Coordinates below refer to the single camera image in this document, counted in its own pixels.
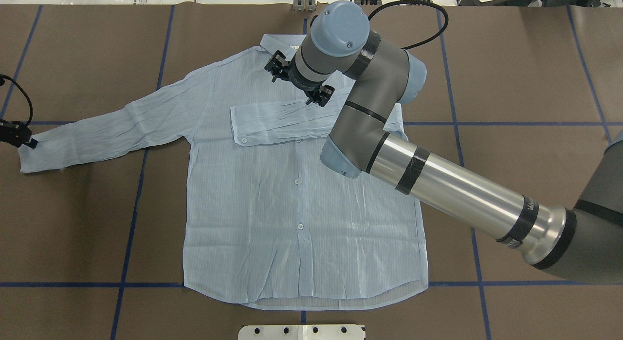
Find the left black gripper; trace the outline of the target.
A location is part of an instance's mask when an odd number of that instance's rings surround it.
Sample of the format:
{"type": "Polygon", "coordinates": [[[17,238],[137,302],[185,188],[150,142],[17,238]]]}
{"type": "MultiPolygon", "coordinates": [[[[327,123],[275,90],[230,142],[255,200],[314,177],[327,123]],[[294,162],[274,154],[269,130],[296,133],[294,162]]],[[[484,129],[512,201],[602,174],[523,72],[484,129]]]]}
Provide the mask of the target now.
{"type": "Polygon", "coordinates": [[[31,129],[24,122],[0,121],[0,141],[9,143],[14,147],[24,145],[30,149],[35,149],[38,141],[32,138],[32,133],[31,129]]]}

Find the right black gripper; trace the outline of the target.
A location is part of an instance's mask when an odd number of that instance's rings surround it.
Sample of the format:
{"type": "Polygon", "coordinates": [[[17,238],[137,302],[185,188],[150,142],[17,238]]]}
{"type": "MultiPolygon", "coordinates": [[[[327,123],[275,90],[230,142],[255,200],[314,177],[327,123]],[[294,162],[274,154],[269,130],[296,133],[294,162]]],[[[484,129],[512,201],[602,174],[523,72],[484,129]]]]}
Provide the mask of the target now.
{"type": "Polygon", "coordinates": [[[320,107],[325,107],[334,94],[334,87],[315,82],[304,76],[296,64],[296,58],[287,61],[282,51],[276,51],[264,69],[271,74],[272,82],[276,79],[284,80],[303,91],[308,98],[307,105],[316,103],[320,107]]]}

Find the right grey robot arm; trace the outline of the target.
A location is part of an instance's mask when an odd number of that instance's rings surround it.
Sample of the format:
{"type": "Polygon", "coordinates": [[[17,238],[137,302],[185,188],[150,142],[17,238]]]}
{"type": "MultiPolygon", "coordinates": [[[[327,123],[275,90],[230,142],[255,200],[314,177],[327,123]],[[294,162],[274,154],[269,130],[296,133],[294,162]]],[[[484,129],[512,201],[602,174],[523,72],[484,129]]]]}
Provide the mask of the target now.
{"type": "Polygon", "coordinates": [[[292,57],[276,50],[265,65],[307,103],[324,107],[334,72],[354,81],[321,151],[321,163],[356,178],[374,176],[517,250],[534,269],[581,283],[623,279],[622,135],[612,140],[572,208],[545,206],[387,130],[398,103],[423,87],[426,67],[371,29],[372,14],[348,0],[316,16],[292,57]]]}

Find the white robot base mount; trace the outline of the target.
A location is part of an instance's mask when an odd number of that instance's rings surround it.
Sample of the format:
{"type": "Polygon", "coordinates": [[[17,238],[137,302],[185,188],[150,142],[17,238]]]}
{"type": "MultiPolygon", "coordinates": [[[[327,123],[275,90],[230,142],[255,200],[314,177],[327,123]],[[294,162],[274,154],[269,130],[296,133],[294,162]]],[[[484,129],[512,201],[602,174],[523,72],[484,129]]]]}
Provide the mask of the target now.
{"type": "Polygon", "coordinates": [[[299,324],[244,326],[238,340],[365,340],[366,330],[357,324],[299,324]]]}

